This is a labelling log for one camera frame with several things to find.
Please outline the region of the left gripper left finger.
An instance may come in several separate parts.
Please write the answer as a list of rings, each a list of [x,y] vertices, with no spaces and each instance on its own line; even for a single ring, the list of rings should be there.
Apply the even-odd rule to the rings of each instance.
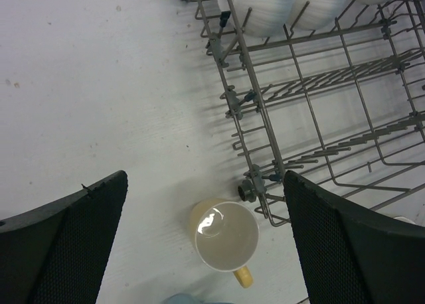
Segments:
[[[1,220],[2,303],[95,303],[128,193],[117,171]]]

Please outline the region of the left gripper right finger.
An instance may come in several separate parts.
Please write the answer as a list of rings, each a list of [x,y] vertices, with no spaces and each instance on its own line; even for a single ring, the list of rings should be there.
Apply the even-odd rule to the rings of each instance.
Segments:
[[[310,303],[423,303],[424,227],[284,175]]]

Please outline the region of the yellow mug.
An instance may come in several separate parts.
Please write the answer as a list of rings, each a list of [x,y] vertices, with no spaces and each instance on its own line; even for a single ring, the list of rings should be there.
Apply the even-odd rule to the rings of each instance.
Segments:
[[[231,200],[202,200],[190,212],[188,233],[206,266],[233,273],[245,289],[252,286],[247,263],[258,247],[260,230],[251,210]]]

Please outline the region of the blue mug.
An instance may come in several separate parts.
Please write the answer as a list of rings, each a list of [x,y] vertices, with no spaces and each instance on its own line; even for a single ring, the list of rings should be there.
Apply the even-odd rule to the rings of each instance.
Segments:
[[[204,304],[205,301],[197,299],[196,297],[187,293],[178,293],[170,296],[163,302],[164,304]]]

